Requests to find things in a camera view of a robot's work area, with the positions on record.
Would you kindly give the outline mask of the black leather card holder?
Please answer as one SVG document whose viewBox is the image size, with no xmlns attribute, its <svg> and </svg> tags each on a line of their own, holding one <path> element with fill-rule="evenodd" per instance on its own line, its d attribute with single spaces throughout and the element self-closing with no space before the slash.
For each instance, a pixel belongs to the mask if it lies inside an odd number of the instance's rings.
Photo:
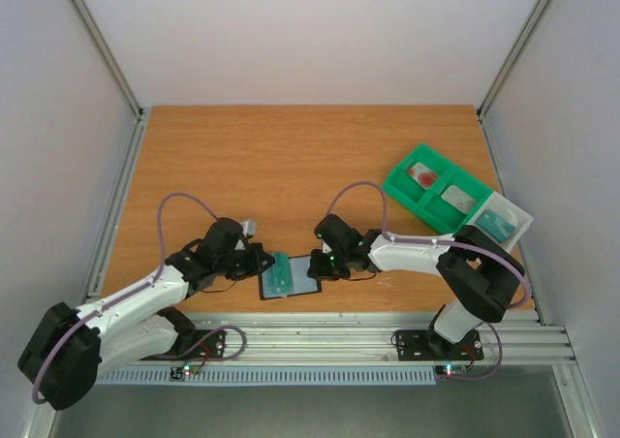
<svg viewBox="0 0 620 438">
<path fill-rule="evenodd" d="M 271 254 L 275 263 L 259 277 L 259 297 L 272 300 L 318 294 L 322 283 L 308 276 L 310 256 L 289 256 L 281 252 Z"/>
</svg>

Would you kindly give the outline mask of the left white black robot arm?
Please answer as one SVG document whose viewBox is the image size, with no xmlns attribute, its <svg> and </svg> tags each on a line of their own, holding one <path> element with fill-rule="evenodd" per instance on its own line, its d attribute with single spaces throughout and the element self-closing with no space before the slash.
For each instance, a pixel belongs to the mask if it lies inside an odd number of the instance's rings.
<svg viewBox="0 0 620 438">
<path fill-rule="evenodd" d="M 179 302 L 218 277 L 232 282 L 258 276 L 274 258 L 252 239 L 254 223 L 219 218 L 206 235 L 165 255 L 138 282 L 94 302 L 65 302 L 43 315 L 17 361 L 31 382 L 31 399 L 62 411 L 81 400 L 98 377 L 149 357 L 183 359 L 196 336 L 175 314 Z"/>
</svg>

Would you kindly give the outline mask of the teal green VIP card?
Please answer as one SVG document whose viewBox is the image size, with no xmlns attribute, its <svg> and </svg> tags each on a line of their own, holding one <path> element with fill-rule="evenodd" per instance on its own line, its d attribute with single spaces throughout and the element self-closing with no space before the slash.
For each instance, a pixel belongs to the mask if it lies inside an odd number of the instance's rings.
<svg viewBox="0 0 620 438">
<path fill-rule="evenodd" d="M 287 254 L 274 252 L 275 264 L 262 275 L 263 297 L 266 299 L 287 297 L 293 290 L 290 258 Z"/>
</svg>

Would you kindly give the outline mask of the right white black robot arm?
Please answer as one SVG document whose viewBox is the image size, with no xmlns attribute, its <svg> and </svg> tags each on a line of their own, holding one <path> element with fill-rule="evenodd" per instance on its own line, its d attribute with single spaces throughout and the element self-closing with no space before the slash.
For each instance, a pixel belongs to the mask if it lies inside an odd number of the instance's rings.
<svg viewBox="0 0 620 438">
<path fill-rule="evenodd" d="M 482 323 L 503 320 L 525 271 L 481 230 L 465 225 L 452 235 L 396 235 L 380 229 L 365 234 L 328 214 L 315 228 L 322 247 L 310 254 L 309 277 L 348 279 L 355 271 L 411 271 L 440 276 L 454 301 L 436 314 L 422 338 L 434 360 L 446 360 Z"/>
</svg>

